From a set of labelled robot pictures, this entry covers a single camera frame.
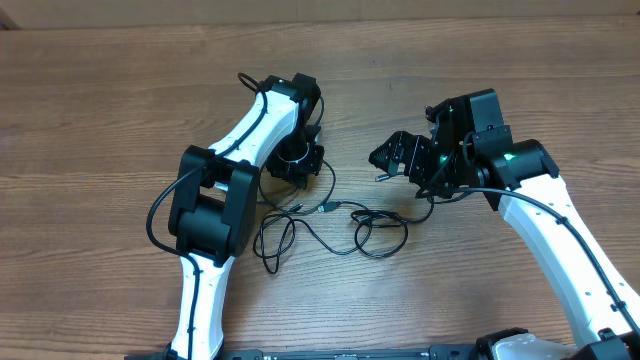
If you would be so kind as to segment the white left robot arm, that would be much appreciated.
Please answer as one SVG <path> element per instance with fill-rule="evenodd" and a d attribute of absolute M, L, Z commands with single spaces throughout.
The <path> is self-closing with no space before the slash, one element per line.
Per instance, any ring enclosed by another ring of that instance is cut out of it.
<path fill-rule="evenodd" d="M 239 77 L 252 88 L 254 104 L 221 140 L 185 150 L 173 187 L 168 230 L 176 239 L 183 285 L 165 359 L 221 355 L 228 281 L 254 227 L 261 172 L 303 189 L 321 169 L 320 128 L 309 122 L 321 99 L 316 79 L 301 73 L 260 82 Z"/>

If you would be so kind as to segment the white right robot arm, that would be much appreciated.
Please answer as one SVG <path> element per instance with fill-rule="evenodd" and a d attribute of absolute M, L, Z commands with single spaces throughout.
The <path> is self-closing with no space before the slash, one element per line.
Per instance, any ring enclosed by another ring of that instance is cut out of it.
<path fill-rule="evenodd" d="M 581 219 L 544 146 L 513 140 L 491 89 L 428 106 L 425 117 L 433 125 L 429 137 L 397 131 L 370 153 L 370 163 L 387 178 L 406 176 L 429 201 L 484 195 L 533 254 L 574 341 L 560 345 L 513 328 L 479 338 L 477 357 L 638 358 L 639 295 Z"/>

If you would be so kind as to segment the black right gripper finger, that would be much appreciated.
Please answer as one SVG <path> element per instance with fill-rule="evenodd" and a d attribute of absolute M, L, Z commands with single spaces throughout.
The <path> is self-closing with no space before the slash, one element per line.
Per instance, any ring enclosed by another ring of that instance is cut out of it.
<path fill-rule="evenodd" d="M 405 163 L 405 150 L 403 147 L 380 147 L 369 155 L 369 162 L 388 175 L 407 175 L 405 168 L 400 165 Z"/>
<path fill-rule="evenodd" d="M 407 131 L 394 132 L 382 145 L 383 148 L 391 150 L 408 150 L 415 143 L 415 136 Z"/>

